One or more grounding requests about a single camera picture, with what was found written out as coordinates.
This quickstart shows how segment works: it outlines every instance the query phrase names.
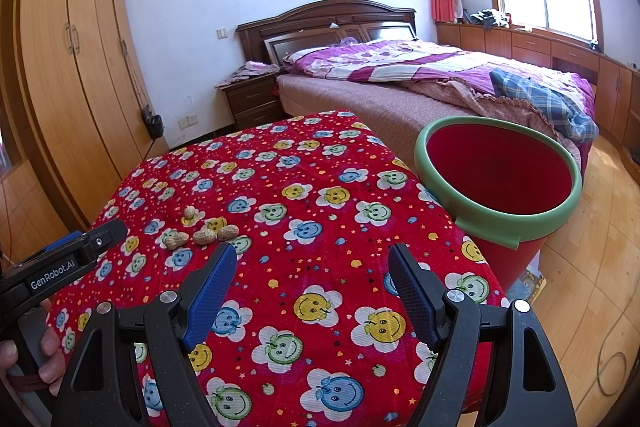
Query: blue plaid shirt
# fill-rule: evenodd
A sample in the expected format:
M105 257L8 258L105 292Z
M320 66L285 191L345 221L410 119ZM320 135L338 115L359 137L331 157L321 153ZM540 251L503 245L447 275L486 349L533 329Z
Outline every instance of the blue plaid shirt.
M513 73L496 68L490 73L495 96L529 100L562 136L575 143L592 142L598 126L568 96Z

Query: bed frame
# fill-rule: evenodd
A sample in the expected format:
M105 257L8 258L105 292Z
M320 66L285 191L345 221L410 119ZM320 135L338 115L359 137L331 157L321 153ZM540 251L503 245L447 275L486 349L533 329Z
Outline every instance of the bed frame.
M239 25L236 32L246 60L281 64L290 53L337 44L344 37L358 42L414 38L415 10L367 0L324 0Z

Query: blue gripper pad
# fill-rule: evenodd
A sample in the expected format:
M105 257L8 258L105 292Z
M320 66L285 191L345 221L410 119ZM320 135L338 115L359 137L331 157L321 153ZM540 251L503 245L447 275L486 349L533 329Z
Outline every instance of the blue gripper pad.
M75 232L71 232L65 235L65 237L62 237L61 239L54 241L48 247L44 247L42 251L48 252L50 250L53 250L54 248L61 247L65 243L70 243L71 241L73 241L74 239L77 239L81 235L82 235L82 232L79 232L78 230L76 230Z
M446 288L436 274L420 268L406 245L396 244L389 248L388 266L416 337L435 353L439 352L445 340L441 335L442 328L448 330L442 302Z
M237 258L234 247L220 243L207 264L191 272L180 286L182 300L175 330L187 353L209 335L226 291L236 275Z

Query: wardrobe handle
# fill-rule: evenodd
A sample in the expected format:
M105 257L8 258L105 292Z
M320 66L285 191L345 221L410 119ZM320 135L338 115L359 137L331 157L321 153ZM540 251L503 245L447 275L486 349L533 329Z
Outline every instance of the wardrobe handle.
M65 22L65 35L66 35L66 50L68 51L69 55L71 55L74 52L74 46L71 42L71 29L69 29L69 23Z
M74 43L74 48L76 49L76 55L80 54L80 37L78 36L78 28L76 28L75 24L71 25L71 32L76 36L76 42Z

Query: hand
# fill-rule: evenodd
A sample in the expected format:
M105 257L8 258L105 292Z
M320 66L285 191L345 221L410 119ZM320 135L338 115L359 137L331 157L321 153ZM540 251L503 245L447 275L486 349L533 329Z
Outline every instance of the hand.
M48 313L51 309L51 303L43 301L40 305ZM60 341L55 331L51 328L47 328L40 340L40 347L42 352L50 357L49 360L38 370L40 378L49 384L49 392L53 396L58 395L60 390L60 383L62 383L62 375L65 372L65 357L62 355L58 346ZM7 369L11 368L18 360L18 353L13 341L4 341L0 343L0 378L6 384L5 374ZM20 398L14 391L8 386L10 393L14 395L14 398L20 403Z

